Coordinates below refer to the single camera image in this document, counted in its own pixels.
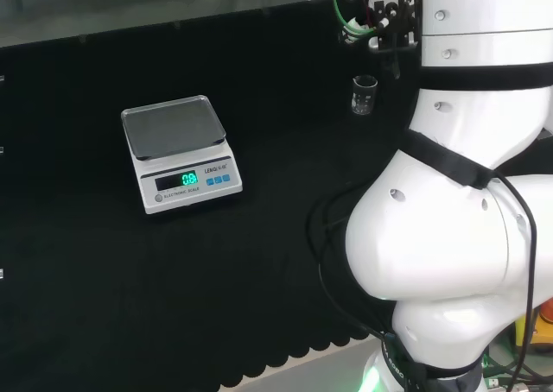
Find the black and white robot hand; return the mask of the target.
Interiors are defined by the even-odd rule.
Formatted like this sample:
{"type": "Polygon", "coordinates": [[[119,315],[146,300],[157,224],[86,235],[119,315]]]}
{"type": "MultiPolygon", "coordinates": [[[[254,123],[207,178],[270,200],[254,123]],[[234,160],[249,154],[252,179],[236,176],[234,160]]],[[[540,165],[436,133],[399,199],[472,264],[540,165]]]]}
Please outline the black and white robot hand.
{"type": "Polygon", "coordinates": [[[422,0],[370,0],[377,34],[368,41],[374,54],[410,51],[422,31],[422,0]]]}

